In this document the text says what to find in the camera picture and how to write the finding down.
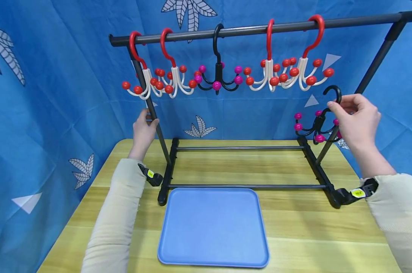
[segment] sticker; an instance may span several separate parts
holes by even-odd
[[[147,176],[150,177],[150,178],[153,178],[154,172],[152,172],[151,170],[148,170]]]
[[[364,197],[366,197],[365,192],[364,192],[363,190],[361,190],[361,189],[351,190],[350,193],[351,193],[353,196],[355,196],[356,198],[364,198]]]

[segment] blue fabric curtain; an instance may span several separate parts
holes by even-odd
[[[331,19],[411,9],[411,0],[0,1],[0,272],[37,270],[111,149],[132,137],[132,123],[145,103],[121,88],[122,81],[138,82],[128,52],[113,48],[109,33],[146,35],[166,27],[193,31],[218,23],[265,25],[271,18],[281,23],[314,14]],[[199,89],[175,99],[152,95],[164,136],[295,139],[293,115],[301,112],[303,125],[310,126],[314,112],[333,99],[322,95],[329,84],[353,93],[389,27],[327,29],[308,57],[310,62],[321,58],[335,74],[307,92],[297,85],[252,92],[243,84],[235,92],[222,89],[218,96]],[[316,31],[273,34],[273,59],[299,58],[315,37]],[[201,64],[212,77],[211,44],[181,41],[167,43],[167,50],[178,66],[187,66],[188,77]],[[226,81],[234,77],[235,66],[250,66],[255,80],[261,78],[265,35],[220,39],[218,48]],[[138,46],[138,51],[152,70],[169,71],[158,44]],[[412,24],[365,95],[383,115],[379,149],[399,172],[412,174]],[[201,121],[209,130],[196,135]],[[356,169],[347,147],[340,145]]]

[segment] multi-hook hanger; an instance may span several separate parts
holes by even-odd
[[[214,80],[214,82],[208,81],[206,79],[206,77],[204,75],[204,72],[206,72],[206,66],[201,65],[198,68],[198,71],[195,71],[195,73],[194,73],[194,80],[195,80],[195,82],[198,83],[198,87],[201,90],[205,90],[205,91],[214,89],[216,95],[218,95],[218,92],[219,92],[221,87],[223,87],[227,91],[235,91],[236,89],[238,89],[239,85],[241,83],[243,83],[243,78],[240,76],[240,73],[242,72],[242,67],[241,66],[236,66],[235,67],[234,71],[236,73],[236,76],[231,82],[227,83],[223,80],[224,63],[221,61],[221,54],[218,52],[218,49],[217,49],[218,33],[223,28],[224,28],[223,24],[218,24],[217,27],[215,27],[214,40],[212,42],[212,47],[214,49],[214,54],[217,57],[217,63],[215,64],[215,80]],[[204,80],[207,84],[209,84],[209,87],[201,86],[200,83],[202,82],[202,80]],[[235,83],[236,86],[233,87],[233,88],[229,88],[228,86],[233,84],[233,83]]]
[[[246,75],[245,83],[252,89],[253,91],[259,91],[262,89],[266,83],[268,83],[269,89],[271,92],[274,92],[276,86],[281,86],[284,89],[290,88],[295,80],[298,78],[299,69],[293,67],[297,63],[296,58],[285,59],[282,62],[283,72],[278,75],[280,71],[280,64],[273,63],[271,58],[271,34],[273,30],[274,19],[271,19],[268,23],[267,27],[267,59],[261,61],[261,67],[263,68],[264,78],[260,81],[255,81],[253,77],[250,77],[250,73],[252,70],[250,67],[246,67],[244,69],[244,75]],[[290,78],[286,74],[287,70],[289,69]],[[253,84],[259,84],[258,87],[253,87]]]
[[[160,80],[163,81],[165,84],[165,93],[167,93],[170,98],[174,98],[177,95],[177,91],[180,89],[184,94],[186,95],[191,95],[194,92],[194,88],[197,87],[197,82],[194,80],[190,80],[188,82],[188,86],[184,85],[185,81],[185,72],[186,72],[186,66],[176,66],[176,62],[173,57],[171,57],[166,48],[165,48],[165,38],[168,33],[172,33],[173,31],[169,28],[163,29],[161,35],[160,35],[160,48],[162,50],[162,53],[164,54],[165,58],[167,58],[169,61],[171,61],[171,71],[168,72],[167,78],[169,79],[169,82],[165,80],[165,70],[163,69],[155,69],[154,73],[157,75],[157,81],[160,82]]]
[[[130,95],[135,96],[135,97],[139,97],[142,100],[146,100],[146,99],[149,98],[149,96],[151,94],[151,90],[154,92],[154,94],[156,96],[162,97],[162,89],[164,88],[164,84],[161,83],[160,81],[158,81],[156,78],[151,77],[151,71],[150,71],[150,69],[148,69],[147,64],[145,63],[145,61],[142,58],[140,58],[138,56],[134,41],[135,41],[136,36],[140,36],[140,35],[141,34],[137,31],[133,31],[130,34],[129,48],[130,48],[130,52],[133,55],[133,57],[135,58],[135,60],[137,60],[138,62],[140,62],[142,64],[142,72],[144,74],[146,88],[145,88],[145,90],[143,90],[141,86],[135,86],[133,88],[133,92],[132,92],[130,90],[131,85],[128,81],[124,81],[121,84],[121,86],[123,87],[123,89],[127,90]]]
[[[324,92],[323,95],[326,95],[327,92],[329,92],[329,90],[335,90],[336,95],[337,95],[337,103],[341,103],[341,89],[336,86],[336,85],[331,85],[328,86]],[[339,126],[339,122],[338,119],[334,119],[333,120],[333,127],[330,128],[327,131],[322,131],[321,127],[323,127],[324,124],[324,120],[326,119],[326,113],[330,112],[329,108],[325,108],[323,111],[318,110],[315,112],[315,120],[314,123],[312,124],[312,128],[311,129],[304,129],[302,124],[299,123],[299,120],[302,118],[302,114],[301,113],[297,113],[294,115],[294,118],[296,119],[296,124],[294,125],[294,129],[296,130],[296,135],[298,136],[308,136],[310,134],[313,133],[313,143],[314,144],[318,144],[318,143],[322,143],[323,141],[326,140],[326,138],[324,137],[323,134],[329,134],[330,132],[333,131],[333,129],[336,126]],[[307,132],[305,134],[300,134],[299,131],[304,131]],[[341,139],[341,133],[338,131],[335,140],[333,140],[332,142],[337,142]]]
[[[323,61],[321,59],[315,59],[312,62],[312,65],[314,66],[314,68],[312,69],[312,72],[307,77],[305,77],[306,66],[308,64],[307,55],[310,50],[318,46],[324,34],[324,19],[323,17],[321,17],[321,15],[318,15],[318,14],[313,15],[312,17],[308,19],[308,21],[316,21],[318,25],[318,35],[316,37],[315,42],[305,49],[302,57],[299,58],[299,63],[297,64],[297,68],[300,71],[300,75],[298,77],[299,86],[302,91],[307,91],[310,89],[311,86],[316,86],[316,85],[324,83],[327,80],[327,78],[332,77],[333,75],[333,69],[328,68],[324,70],[323,72],[323,76],[324,76],[323,80],[317,81],[317,78],[314,76],[314,74],[315,74],[315,71],[318,69],[318,67],[320,67],[323,64]],[[292,86],[295,83],[295,81],[296,79],[293,82],[291,82],[289,85]]]

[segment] red hook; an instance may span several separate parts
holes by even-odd
[[[162,53],[164,54],[165,58],[171,61],[171,64],[173,67],[176,67],[176,62],[173,57],[168,55],[167,50],[165,48],[165,37],[167,36],[168,33],[172,33],[173,31],[170,28],[164,28],[161,35],[160,35],[160,48],[162,50]]]
[[[273,31],[274,19],[271,19],[267,27],[267,59],[271,60],[271,32]]]
[[[147,69],[147,65],[145,64],[145,61],[138,56],[138,53],[136,52],[135,49],[135,38],[136,36],[140,36],[141,34],[137,31],[132,31],[130,34],[129,38],[129,46],[130,46],[130,52],[132,52],[133,57],[135,60],[139,61],[142,64],[143,69]]]
[[[318,35],[316,37],[315,42],[305,49],[305,51],[303,52],[302,58],[306,58],[309,51],[312,50],[312,49],[315,49],[315,47],[318,46],[318,44],[320,43],[321,38],[323,37],[323,34],[324,34],[324,19],[323,19],[323,17],[321,17],[321,15],[318,15],[318,14],[313,15],[312,17],[310,17],[308,19],[308,21],[316,21],[316,23],[318,25]]]

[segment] table surface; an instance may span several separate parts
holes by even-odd
[[[166,141],[171,147],[171,140]],[[183,146],[295,146],[296,141],[181,140]],[[132,140],[120,141],[104,163],[82,202],[60,234],[40,273],[80,272],[86,246],[109,191],[112,173],[126,158]],[[312,146],[315,155],[322,145]],[[151,145],[145,161],[154,172],[165,172],[159,142]],[[336,188],[353,189],[358,177],[340,150],[331,147],[322,162]],[[179,152],[174,184],[318,184],[300,151],[186,151]],[[159,188],[148,183],[140,199],[134,225],[128,272],[254,272],[239,268],[163,265],[157,245],[165,207],[157,204]],[[337,210],[322,190],[257,190],[270,261],[262,272],[281,273],[392,273],[400,272],[383,233],[365,201]]]

